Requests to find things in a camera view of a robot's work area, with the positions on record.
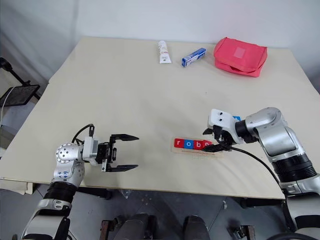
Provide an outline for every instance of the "metal bracket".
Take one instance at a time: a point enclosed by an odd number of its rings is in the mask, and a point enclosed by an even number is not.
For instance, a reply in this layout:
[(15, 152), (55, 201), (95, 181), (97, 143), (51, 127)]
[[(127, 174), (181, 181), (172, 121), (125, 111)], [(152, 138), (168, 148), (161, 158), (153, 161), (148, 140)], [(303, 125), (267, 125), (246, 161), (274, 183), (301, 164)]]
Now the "metal bracket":
[(120, 227), (123, 222), (124, 221), (121, 216), (117, 216), (113, 220), (102, 220), (99, 240), (107, 240), (109, 232), (113, 232), (115, 228)]
[(255, 226), (241, 225), (234, 230), (233, 235), (237, 240), (243, 239), (244, 237), (246, 237), (247, 240), (256, 240)]

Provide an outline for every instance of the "red toiletry bag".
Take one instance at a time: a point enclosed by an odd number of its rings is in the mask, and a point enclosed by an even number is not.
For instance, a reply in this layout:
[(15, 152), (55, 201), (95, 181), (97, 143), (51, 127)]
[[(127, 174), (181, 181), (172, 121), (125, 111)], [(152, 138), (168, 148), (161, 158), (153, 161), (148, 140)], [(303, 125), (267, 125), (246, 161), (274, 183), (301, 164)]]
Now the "red toiletry bag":
[(215, 46), (213, 56), (219, 69), (259, 77), (267, 59), (267, 47), (225, 37)]

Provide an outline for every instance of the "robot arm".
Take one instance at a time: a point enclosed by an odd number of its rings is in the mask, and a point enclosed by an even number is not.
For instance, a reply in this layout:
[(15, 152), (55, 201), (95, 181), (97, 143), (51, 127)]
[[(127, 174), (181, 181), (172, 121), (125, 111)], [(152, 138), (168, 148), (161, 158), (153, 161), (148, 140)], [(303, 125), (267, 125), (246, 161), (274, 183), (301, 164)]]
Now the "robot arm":
[(208, 129), (226, 145), (258, 141), (277, 173), (285, 195), (309, 192), (320, 195), (320, 175), (279, 109), (264, 108), (242, 121), (227, 112), (212, 109)]
[(70, 226), (68, 216), (73, 197), (85, 177), (85, 162), (93, 166), (101, 165), (102, 172), (123, 172), (138, 166), (112, 167), (112, 163), (117, 156), (117, 149), (114, 147), (116, 140), (133, 141), (139, 138), (127, 134), (113, 134), (109, 142), (99, 142), (93, 138), (93, 130), (90, 130), (89, 135), (82, 142), (83, 144), (68, 142), (56, 150), (53, 179), (47, 193), (26, 225), (21, 239), (67, 239)]
[(203, 134), (213, 134), (221, 143), (207, 146), (204, 151), (208, 152), (258, 141), (279, 178), (291, 230), (304, 234), (308, 234), (305, 230), (309, 228), (320, 230), (320, 175), (279, 109), (267, 107), (242, 121), (212, 109)]

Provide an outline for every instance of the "wire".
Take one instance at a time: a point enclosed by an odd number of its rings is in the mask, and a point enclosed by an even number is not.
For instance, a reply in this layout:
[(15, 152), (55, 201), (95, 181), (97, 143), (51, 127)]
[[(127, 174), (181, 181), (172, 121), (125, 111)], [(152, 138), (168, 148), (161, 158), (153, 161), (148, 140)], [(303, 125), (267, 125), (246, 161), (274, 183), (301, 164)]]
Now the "wire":
[(68, 231), (68, 238), (71, 240), (77, 240), (77, 238), (72, 234), (70, 230)]
[(6, 95), (4, 101), (3, 101), (3, 104), (2, 104), (2, 107), (1, 107), (1, 116), (0, 116), (0, 131), (1, 131), (1, 127), (2, 127), (2, 118), (3, 118), (3, 111), (4, 111), (4, 107), (6, 105), (6, 101), (7, 101), (7, 98), (9, 97), (9, 95), (11, 94), (11, 92), (13, 91), (13, 89), (15, 89), (15, 86), (10, 90), (10, 92)]
[(291, 240), (291, 239), (298, 239), (298, 240), (318, 240), (316, 238), (313, 238), (311, 236), (303, 235), (300, 233), (280, 233), (277, 235), (274, 235), (272, 237), (269, 237), (267, 240)]
[(93, 128), (92, 131), (95, 130), (95, 126), (94, 126), (92, 123), (90, 123), (90, 124), (84, 126), (83, 128), (81, 128), (81, 129), (74, 135), (74, 137), (72, 138), (72, 141), (71, 141), (71, 142), (74, 143), (75, 140), (76, 140), (76, 138), (78, 137), (78, 135), (79, 135), (83, 130), (85, 130), (85, 129), (87, 129), (87, 128), (90, 128), (90, 127)]
[(269, 173), (272, 175), (272, 177), (274, 178), (274, 180), (276, 181), (277, 184), (279, 184), (279, 180), (278, 178), (276, 177), (276, 175), (274, 174), (274, 172), (270, 169), (270, 167), (268, 167), (267, 164), (265, 164), (260, 158), (256, 157), (255, 155), (253, 155), (252, 153), (248, 152), (248, 151), (245, 151), (245, 150), (242, 150), (240, 148), (236, 148), (236, 147), (232, 147), (232, 146), (228, 146), (228, 145), (225, 145), (223, 142), (221, 142), (219, 139), (216, 139), (216, 141), (221, 145), (223, 146), (224, 148), (226, 149), (231, 149), (231, 150), (234, 150), (234, 151), (238, 151), (238, 152), (241, 152), (243, 154), (247, 154), (249, 155), (250, 157), (254, 158), (255, 160), (257, 160), (259, 163), (261, 163), (268, 171)]

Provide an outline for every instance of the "white table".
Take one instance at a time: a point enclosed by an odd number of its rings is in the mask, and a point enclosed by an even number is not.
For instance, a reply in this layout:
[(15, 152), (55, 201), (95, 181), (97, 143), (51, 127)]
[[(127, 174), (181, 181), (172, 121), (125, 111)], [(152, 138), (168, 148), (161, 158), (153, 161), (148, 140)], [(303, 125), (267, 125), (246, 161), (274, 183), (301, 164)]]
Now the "white table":
[[(93, 123), (103, 141), (110, 134), (139, 137), (115, 145), (118, 165), (139, 167), (106, 173), (86, 164), (83, 186), (281, 199), (269, 172), (247, 155), (171, 151), (174, 137), (210, 139), (202, 132), (212, 108), (244, 118), (265, 107), (282, 111), (320, 171), (320, 97), (290, 50), (269, 48), (253, 78), (215, 68), (212, 44), (167, 45), (172, 64), (159, 64), (156, 41), (84, 37), (7, 149), (0, 176), (49, 183), (57, 147)], [(199, 48), (207, 55), (181, 67), (181, 58)], [(240, 147), (268, 162), (258, 143)]]

